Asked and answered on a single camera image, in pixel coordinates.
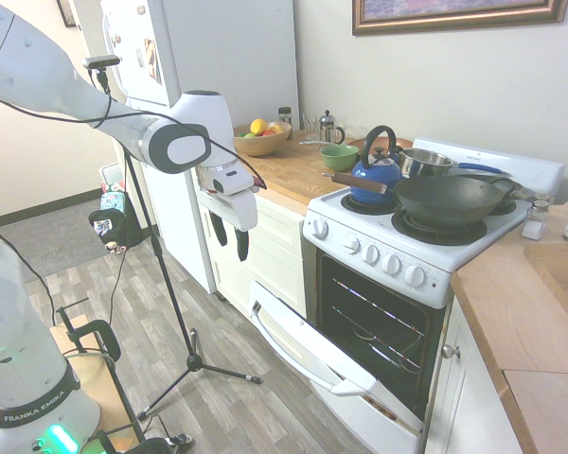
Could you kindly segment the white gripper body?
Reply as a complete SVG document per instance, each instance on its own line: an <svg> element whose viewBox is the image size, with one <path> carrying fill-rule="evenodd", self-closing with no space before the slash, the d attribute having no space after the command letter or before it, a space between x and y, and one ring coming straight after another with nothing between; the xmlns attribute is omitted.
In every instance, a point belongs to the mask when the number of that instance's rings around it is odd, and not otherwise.
<svg viewBox="0 0 568 454"><path fill-rule="evenodd" d="M197 166L196 174L202 206L247 232L257 226L254 179L240 161L223 166Z"/></svg>

